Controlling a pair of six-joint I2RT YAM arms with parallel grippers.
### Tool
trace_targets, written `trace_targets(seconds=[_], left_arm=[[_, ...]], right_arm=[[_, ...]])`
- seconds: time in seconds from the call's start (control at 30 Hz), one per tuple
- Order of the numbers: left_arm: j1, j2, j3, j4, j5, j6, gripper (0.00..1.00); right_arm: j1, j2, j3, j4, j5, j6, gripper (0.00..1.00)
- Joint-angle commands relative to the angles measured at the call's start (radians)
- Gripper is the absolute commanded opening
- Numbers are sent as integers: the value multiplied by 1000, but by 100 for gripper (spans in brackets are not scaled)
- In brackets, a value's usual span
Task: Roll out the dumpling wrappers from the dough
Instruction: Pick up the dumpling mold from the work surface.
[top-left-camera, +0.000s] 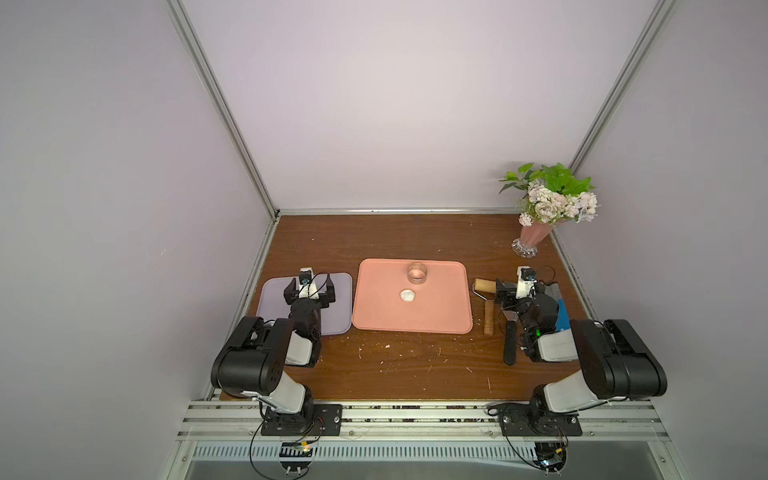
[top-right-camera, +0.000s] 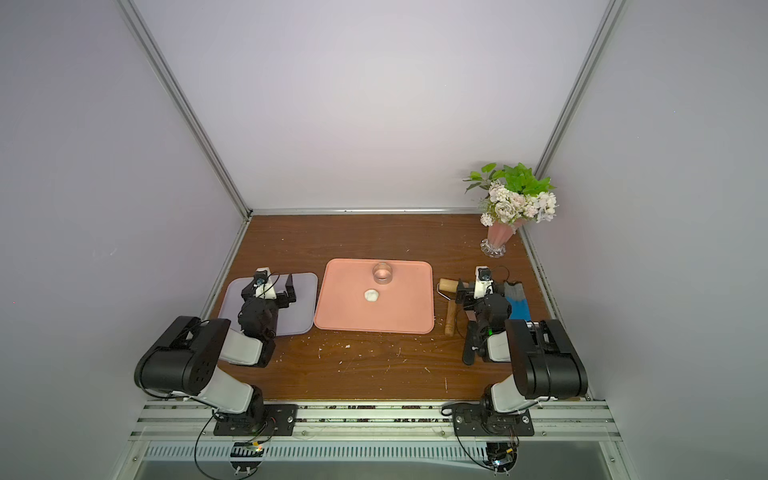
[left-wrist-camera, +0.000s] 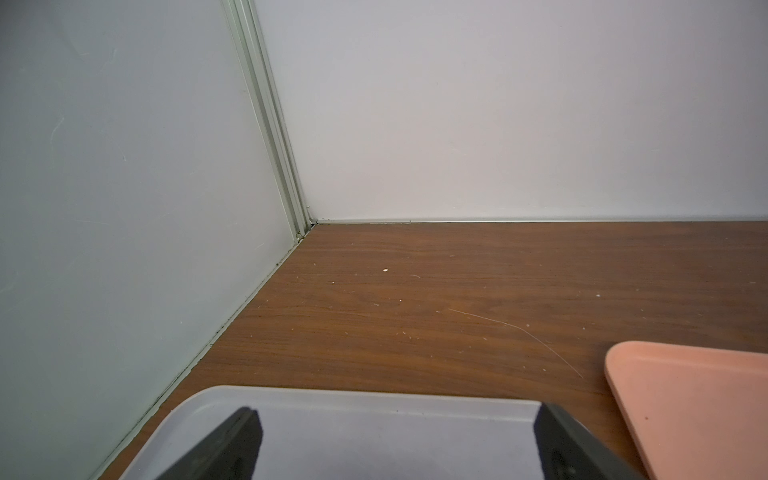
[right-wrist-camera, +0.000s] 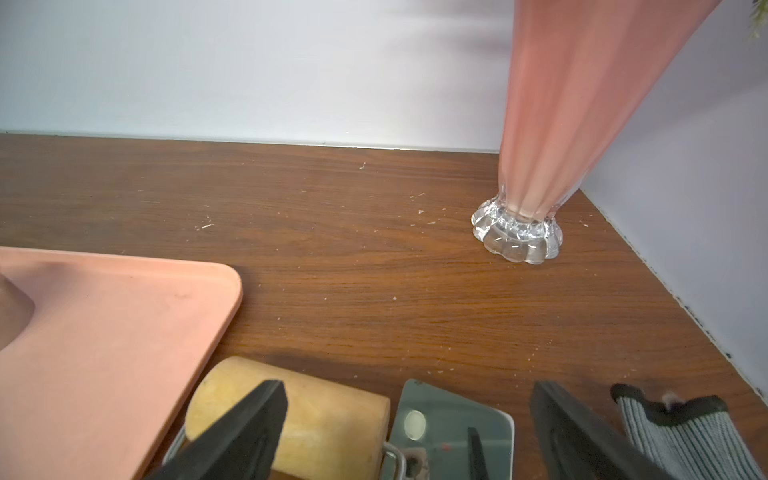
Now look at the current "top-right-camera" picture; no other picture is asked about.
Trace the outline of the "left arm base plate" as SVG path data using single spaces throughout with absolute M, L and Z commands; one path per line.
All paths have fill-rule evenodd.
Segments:
M 291 436 L 298 416 L 297 404 L 256 406 L 240 414 L 216 413 L 213 435 L 224 436 Z

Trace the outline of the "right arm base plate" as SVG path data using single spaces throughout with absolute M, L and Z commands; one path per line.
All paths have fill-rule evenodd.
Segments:
M 458 402 L 442 407 L 459 436 L 533 437 L 533 420 L 528 410 L 515 415 L 499 414 L 479 403 Z

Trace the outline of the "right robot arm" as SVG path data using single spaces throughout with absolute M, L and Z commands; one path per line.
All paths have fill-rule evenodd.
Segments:
M 471 366 L 480 358 L 511 368 L 483 394 L 490 413 L 518 415 L 539 403 L 587 394 L 586 369 L 564 326 L 556 319 L 533 320 L 521 283 L 460 281 L 453 305 L 468 318 L 462 362 Z

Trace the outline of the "small dough piece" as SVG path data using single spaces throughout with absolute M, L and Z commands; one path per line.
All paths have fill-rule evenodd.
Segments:
M 379 299 L 379 292 L 375 289 L 368 289 L 364 292 L 364 298 L 368 302 L 376 302 Z

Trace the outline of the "wooden rolling pin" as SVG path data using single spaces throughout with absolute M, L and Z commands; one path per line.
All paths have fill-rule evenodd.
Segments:
M 441 278 L 437 284 L 437 292 L 447 301 L 447 310 L 444 326 L 444 334 L 446 336 L 453 336 L 456 333 L 456 317 L 457 317 L 457 303 L 455 301 L 455 294 L 458 291 L 459 281 Z

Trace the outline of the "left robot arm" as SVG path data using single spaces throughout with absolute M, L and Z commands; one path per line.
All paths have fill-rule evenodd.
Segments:
M 269 413 L 262 391 L 223 371 L 218 363 L 266 367 L 275 350 L 279 311 L 296 301 L 293 276 L 282 291 L 266 270 L 243 288 L 241 329 L 226 318 L 179 316 L 138 361 L 134 383 L 159 399 L 191 399 L 212 409 L 217 435 L 274 434 L 280 423 Z

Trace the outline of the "pink silicone mat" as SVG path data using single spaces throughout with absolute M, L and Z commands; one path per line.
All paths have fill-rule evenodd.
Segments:
M 322 330 L 424 335 L 435 323 L 432 266 L 343 259 L 325 267 L 314 316 Z

